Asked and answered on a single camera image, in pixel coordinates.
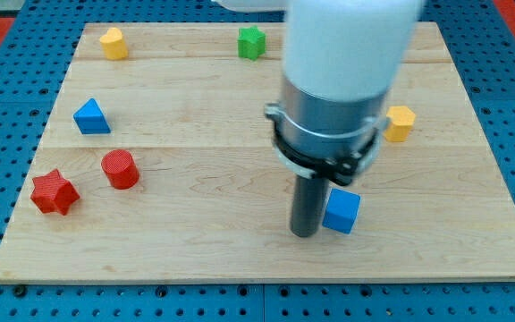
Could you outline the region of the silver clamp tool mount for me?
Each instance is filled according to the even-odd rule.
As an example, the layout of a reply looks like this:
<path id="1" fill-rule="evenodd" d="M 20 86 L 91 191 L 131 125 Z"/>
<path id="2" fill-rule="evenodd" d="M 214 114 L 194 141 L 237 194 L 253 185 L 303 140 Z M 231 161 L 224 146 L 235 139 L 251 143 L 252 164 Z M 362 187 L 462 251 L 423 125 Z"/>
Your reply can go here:
<path id="1" fill-rule="evenodd" d="M 284 78 L 279 101 L 265 107 L 275 154 L 302 178 L 348 186 L 378 155 L 389 123 L 383 102 L 384 93 L 349 101 L 322 98 Z"/>

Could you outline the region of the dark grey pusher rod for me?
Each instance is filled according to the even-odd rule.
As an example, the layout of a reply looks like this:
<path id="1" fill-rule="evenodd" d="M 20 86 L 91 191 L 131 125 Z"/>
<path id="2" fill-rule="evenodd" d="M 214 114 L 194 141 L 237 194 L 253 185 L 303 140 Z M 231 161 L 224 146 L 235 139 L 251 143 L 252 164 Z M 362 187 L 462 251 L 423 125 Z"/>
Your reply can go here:
<path id="1" fill-rule="evenodd" d="M 314 235 L 321 223 L 329 181 L 296 177 L 291 206 L 290 229 L 301 238 Z"/>

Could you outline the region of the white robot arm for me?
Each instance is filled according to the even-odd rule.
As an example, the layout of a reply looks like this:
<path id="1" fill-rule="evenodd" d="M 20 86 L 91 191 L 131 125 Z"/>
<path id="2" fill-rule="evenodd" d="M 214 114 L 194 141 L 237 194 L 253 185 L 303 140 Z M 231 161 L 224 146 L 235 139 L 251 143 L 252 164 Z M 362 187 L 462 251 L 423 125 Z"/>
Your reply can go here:
<path id="1" fill-rule="evenodd" d="M 348 186 L 375 160 L 382 113 L 421 0 L 217 0 L 240 13 L 283 11 L 283 85 L 266 105 L 279 159 L 296 175 L 290 229 L 320 226 L 328 186 Z"/>

